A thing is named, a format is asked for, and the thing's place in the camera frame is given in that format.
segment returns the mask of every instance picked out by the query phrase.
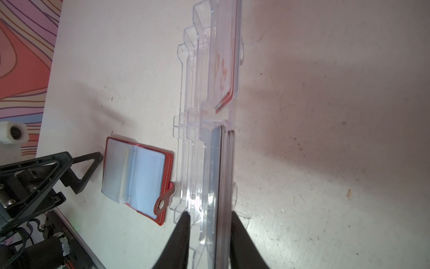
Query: table surface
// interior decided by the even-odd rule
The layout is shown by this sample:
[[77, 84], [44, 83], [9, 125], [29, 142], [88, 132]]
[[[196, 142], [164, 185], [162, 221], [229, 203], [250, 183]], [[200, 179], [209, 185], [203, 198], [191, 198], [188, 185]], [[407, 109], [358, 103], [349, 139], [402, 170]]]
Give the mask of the table surface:
[[[37, 156], [104, 152], [111, 134], [176, 151], [194, 3], [65, 0]], [[236, 211], [271, 268], [430, 266], [429, 11], [243, 0]], [[78, 195], [59, 182], [61, 212], [106, 268], [151, 268], [172, 212], [160, 227], [101, 180], [102, 167]]]

